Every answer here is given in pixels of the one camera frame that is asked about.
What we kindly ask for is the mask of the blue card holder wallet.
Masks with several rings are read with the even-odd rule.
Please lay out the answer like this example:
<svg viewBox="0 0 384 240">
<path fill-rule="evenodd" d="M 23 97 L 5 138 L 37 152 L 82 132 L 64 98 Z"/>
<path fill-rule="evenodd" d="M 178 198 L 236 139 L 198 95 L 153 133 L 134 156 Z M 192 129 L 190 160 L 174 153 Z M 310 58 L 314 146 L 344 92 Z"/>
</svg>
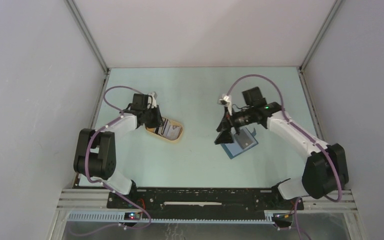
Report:
<svg viewBox="0 0 384 240">
<path fill-rule="evenodd" d="M 255 137 L 256 139 L 256 130 L 253 129 L 253 131 L 250 131 L 252 133 L 252 135 Z M 243 154 L 244 152 L 250 150 L 251 148 L 247 149 L 247 150 L 243 150 L 241 149 L 241 147 L 238 145 L 237 141 L 236 141 L 236 134 L 233 134 L 233 139 L 234 139 L 234 143 L 230 143 L 230 144 L 221 144 L 221 147 L 223 148 L 223 150 L 225 151 L 225 153 L 227 154 L 227 156 L 229 157 L 229 159 L 233 159 L 241 154 Z"/>
</svg>

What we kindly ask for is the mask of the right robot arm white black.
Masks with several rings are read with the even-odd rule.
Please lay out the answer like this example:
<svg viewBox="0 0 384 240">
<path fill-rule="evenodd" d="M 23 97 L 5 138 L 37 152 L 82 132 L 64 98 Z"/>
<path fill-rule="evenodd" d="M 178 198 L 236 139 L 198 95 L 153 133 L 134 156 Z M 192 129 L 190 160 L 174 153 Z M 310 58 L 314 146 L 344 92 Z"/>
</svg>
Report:
<svg viewBox="0 0 384 240">
<path fill-rule="evenodd" d="M 335 201 L 340 201 L 342 190 L 349 181 L 344 148 L 310 134 L 289 116 L 281 104 L 268 103 L 258 87 L 243 91 L 242 95 L 246 105 L 239 111 L 233 110 L 230 95 L 223 94 L 218 99 L 224 113 L 214 143 L 232 144 L 240 135 L 241 128 L 259 124 L 286 141 L 305 163 L 302 176 L 275 185 L 277 191 L 270 196 L 275 208 L 284 209 L 291 199 L 297 197 L 320 199 L 333 191 L 338 192 Z"/>
</svg>

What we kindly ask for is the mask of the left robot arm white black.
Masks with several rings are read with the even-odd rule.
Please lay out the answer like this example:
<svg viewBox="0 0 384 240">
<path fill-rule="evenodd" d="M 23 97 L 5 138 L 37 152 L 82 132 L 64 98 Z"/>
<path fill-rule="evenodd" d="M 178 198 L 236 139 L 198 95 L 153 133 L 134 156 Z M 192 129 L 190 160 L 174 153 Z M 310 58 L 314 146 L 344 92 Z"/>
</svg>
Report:
<svg viewBox="0 0 384 240">
<path fill-rule="evenodd" d="M 116 170 L 116 137 L 122 137 L 141 126 L 156 128 L 164 124 L 156 92 L 135 93 L 119 116 L 99 129 L 84 128 L 79 132 L 73 169 L 90 183 L 99 183 L 112 192 L 120 193 L 118 201 L 125 208 L 133 208 L 138 194 L 133 180 Z"/>
</svg>

